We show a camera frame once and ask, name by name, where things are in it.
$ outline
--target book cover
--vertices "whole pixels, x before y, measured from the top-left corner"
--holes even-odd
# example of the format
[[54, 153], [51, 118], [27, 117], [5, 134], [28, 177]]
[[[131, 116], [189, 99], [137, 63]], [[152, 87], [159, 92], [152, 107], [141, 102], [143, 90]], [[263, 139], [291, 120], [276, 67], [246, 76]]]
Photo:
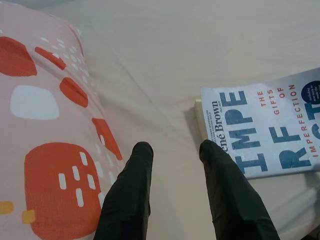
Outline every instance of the book cover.
[[320, 169], [320, 67], [239, 87], [202, 88], [202, 137], [247, 178]]

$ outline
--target patterned pillowcase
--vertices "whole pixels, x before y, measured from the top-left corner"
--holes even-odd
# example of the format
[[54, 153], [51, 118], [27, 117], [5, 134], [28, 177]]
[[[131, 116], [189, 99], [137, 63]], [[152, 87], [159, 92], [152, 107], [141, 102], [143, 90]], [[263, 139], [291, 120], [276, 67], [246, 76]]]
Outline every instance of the patterned pillowcase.
[[123, 168], [80, 31], [0, 2], [0, 239], [92, 239]]

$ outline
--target bed sheet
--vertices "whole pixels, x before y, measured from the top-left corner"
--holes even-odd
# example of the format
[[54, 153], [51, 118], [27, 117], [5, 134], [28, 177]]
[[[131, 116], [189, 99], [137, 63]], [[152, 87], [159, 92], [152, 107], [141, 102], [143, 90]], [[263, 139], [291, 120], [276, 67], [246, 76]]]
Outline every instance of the bed sheet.
[[[83, 31], [89, 73], [124, 158], [138, 141], [154, 148], [147, 238], [213, 239], [193, 109], [200, 87], [318, 67], [320, 3], [74, 0], [42, 10]], [[282, 240], [299, 240], [320, 224], [320, 174], [250, 183]]]

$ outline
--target pink pillowcase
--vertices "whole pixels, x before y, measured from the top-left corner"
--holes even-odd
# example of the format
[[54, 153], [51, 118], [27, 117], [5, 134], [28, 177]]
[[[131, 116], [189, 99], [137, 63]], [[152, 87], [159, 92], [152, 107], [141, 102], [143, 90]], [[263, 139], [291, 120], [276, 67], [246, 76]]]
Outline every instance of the pink pillowcase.
[[0, 2], [0, 239], [92, 239], [123, 168], [79, 30]]

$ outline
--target blue circle sticker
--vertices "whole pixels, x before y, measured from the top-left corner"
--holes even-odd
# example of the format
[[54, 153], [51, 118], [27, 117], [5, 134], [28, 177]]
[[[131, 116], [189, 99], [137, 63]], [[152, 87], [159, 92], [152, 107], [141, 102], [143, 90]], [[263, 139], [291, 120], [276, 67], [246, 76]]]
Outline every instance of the blue circle sticker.
[[320, 81], [312, 81], [305, 85], [301, 96], [308, 104], [320, 104]]

